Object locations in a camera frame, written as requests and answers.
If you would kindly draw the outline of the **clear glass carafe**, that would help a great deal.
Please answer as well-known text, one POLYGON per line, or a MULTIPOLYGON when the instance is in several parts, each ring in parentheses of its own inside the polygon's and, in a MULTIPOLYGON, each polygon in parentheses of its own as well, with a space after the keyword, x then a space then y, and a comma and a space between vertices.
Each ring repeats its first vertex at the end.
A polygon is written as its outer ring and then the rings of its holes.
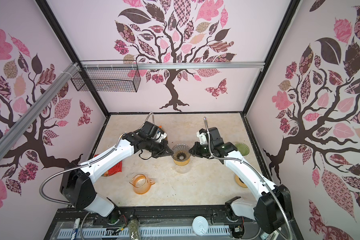
POLYGON ((186 174, 188 173, 190 170, 191 170, 191 166, 190 165, 185 165, 185 166, 178 166, 178 165, 175 165, 173 167, 173 170, 179 174, 186 174))

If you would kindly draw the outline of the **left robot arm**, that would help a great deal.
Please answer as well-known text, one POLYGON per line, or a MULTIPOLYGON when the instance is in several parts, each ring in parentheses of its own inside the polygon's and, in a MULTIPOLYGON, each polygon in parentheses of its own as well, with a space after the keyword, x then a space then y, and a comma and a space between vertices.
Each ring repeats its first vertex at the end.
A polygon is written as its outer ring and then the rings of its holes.
POLYGON ((72 165, 72 170, 63 173, 61 194, 77 210, 96 213, 115 222, 121 215, 119 208, 98 194, 94 183, 122 160, 143 151, 148 151, 155 159, 173 154, 168 146, 167 133, 148 121, 138 130, 122 134, 118 142, 105 152, 77 166, 72 165))

